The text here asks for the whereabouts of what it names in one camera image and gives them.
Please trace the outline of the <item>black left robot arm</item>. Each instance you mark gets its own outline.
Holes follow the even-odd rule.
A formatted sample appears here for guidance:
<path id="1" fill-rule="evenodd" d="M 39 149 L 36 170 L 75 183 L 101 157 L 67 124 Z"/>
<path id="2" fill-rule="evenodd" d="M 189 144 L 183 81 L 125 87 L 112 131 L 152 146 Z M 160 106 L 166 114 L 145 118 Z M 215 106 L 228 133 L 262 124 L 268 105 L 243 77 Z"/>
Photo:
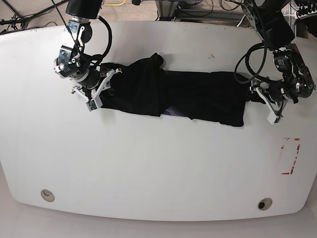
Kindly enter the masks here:
<path id="1" fill-rule="evenodd" d="M 236 81 L 251 85 L 250 91 L 257 93 L 268 106 L 267 119 L 272 124 L 282 117 L 288 101 L 296 104 L 299 98 L 308 98 L 316 89 L 297 45 L 292 43 L 295 34 L 281 12 L 288 3 L 287 0 L 245 0 L 241 4 L 245 17 L 262 41 L 242 57 L 252 77 Z M 268 51 L 273 53 L 274 65 L 282 73 L 281 80 L 260 75 Z"/>

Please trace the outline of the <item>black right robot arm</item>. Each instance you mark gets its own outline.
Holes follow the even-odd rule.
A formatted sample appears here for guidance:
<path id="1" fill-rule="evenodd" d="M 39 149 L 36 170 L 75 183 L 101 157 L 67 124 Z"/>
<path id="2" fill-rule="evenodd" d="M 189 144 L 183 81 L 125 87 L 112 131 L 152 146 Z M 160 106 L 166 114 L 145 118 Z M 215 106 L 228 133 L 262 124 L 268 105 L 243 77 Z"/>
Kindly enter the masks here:
<path id="1" fill-rule="evenodd" d="M 110 86 L 110 78 L 120 72 L 102 66 L 103 59 L 108 55 L 112 46 L 112 29 L 109 23 L 100 16 L 104 5 L 103 0 L 70 0 L 66 7 L 66 13 L 71 16 L 65 22 L 66 31 L 70 34 L 70 42 L 63 43 L 58 58 L 55 59 L 54 70 L 62 78 L 75 81 L 72 94 L 79 94 L 90 103 L 96 99 L 102 91 L 108 91 L 114 95 Z M 87 55 L 84 53 L 85 44 L 93 34 L 91 20 L 97 19 L 107 29 L 108 42 L 102 54 Z"/>

